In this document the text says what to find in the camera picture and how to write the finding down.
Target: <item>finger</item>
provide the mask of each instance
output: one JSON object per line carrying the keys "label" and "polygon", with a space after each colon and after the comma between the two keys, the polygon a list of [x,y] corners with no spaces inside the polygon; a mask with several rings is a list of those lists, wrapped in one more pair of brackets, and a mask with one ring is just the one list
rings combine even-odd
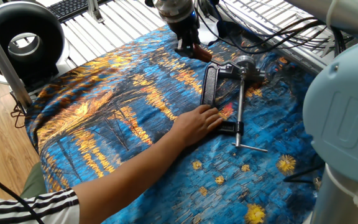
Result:
{"label": "finger", "polygon": [[211,105],[200,105],[195,109],[195,111],[197,111],[200,114],[202,114],[202,113],[204,113],[205,111],[207,111],[210,108],[211,108]]}
{"label": "finger", "polygon": [[219,113],[218,109],[217,108],[212,108],[212,109],[209,109],[208,111],[205,111],[203,113],[203,116],[205,119],[209,118],[210,116],[214,115],[214,114],[217,114]]}
{"label": "finger", "polygon": [[212,124],[213,122],[215,122],[217,119],[219,119],[219,115],[218,114],[214,114],[212,116],[210,116],[209,118],[206,119],[205,124],[208,127],[210,124]]}
{"label": "finger", "polygon": [[218,118],[216,121],[210,124],[206,129],[208,130],[208,132],[210,132],[215,128],[217,128],[219,125],[221,125],[222,122],[223,122],[223,118]]}

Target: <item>black tool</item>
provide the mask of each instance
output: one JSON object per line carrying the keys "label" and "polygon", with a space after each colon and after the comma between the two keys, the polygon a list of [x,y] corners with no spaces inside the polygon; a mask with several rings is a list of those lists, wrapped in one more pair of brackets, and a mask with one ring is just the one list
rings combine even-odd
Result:
{"label": "black tool", "polygon": [[200,47],[198,28],[200,22],[192,0],[145,0],[149,7],[155,7],[160,17],[177,35],[178,44],[175,52],[182,57],[195,58],[210,62],[212,54]]}
{"label": "black tool", "polygon": [[258,68],[256,68],[254,59],[245,55],[236,58],[234,62],[226,61],[224,63],[219,63],[212,59],[212,63],[209,64],[205,70],[203,91],[201,94],[202,105],[211,105],[212,107],[215,107],[216,84],[218,82],[218,78],[230,78],[241,81],[237,122],[224,121],[217,129],[217,132],[220,134],[236,136],[236,142],[233,143],[236,147],[267,152],[265,149],[259,149],[241,144],[241,136],[244,134],[242,104],[244,100],[245,81],[253,80],[261,82],[264,77],[264,72],[261,72]]}

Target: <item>human hand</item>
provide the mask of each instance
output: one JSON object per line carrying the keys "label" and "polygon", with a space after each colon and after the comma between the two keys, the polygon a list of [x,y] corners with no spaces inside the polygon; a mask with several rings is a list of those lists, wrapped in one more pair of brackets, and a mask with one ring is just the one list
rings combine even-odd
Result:
{"label": "human hand", "polygon": [[222,123],[223,118],[219,117],[218,112],[218,109],[211,108],[210,105],[201,105],[179,115],[169,132],[185,146],[190,146]]}

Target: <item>wrist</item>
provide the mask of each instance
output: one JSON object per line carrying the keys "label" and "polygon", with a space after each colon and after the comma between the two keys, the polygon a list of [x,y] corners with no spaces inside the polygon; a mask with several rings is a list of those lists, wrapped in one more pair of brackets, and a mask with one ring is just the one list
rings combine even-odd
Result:
{"label": "wrist", "polygon": [[187,147],[185,139],[177,133],[169,131],[167,134],[164,135],[164,137],[166,137],[170,141],[170,144],[178,147],[181,151]]}

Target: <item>metal rod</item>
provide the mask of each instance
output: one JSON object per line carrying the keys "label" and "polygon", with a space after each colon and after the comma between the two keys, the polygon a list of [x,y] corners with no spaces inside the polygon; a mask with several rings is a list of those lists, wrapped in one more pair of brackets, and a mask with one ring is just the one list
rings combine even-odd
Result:
{"label": "metal rod", "polygon": [[[240,97],[239,97],[239,108],[238,108],[238,115],[237,115],[237,121],[241,122],[242,121],[242,102],[244,100],[244,88],[246,87],[246,82],[244,81],[243,78],[241,78],[241,83],[240,83]],[[240,146],[240,142],[241,142],[241,134],[240,133],[236,133],[236,147]]]}
{"label": "metal rod", "polygon": [[0,71],[2,75],[4,75],[9,86],[11,86],[12,91],[14,92],[17,100],[22,104],[24,109],[27,109],[32,103],[30,96],[27,90],[25,90],[24,84],[22,83],[16,71],[14,70],[11,62],[6,56],[5,51],[2,49],[1,45],[0,45]]}
{"label": "metal rod", "polygon": [[239,146],[236,146],[236,147],[243,147],[243,148],[246,148],[246,149],[252,149],[252,150],[256,150],[256,151],[259,151],[259,152],[268,152],[268,150],[266,149],[259,149],[257,147],[252,147],[252,146],[246,146],[246,145],[243,145],[243,144],[240,144]]}

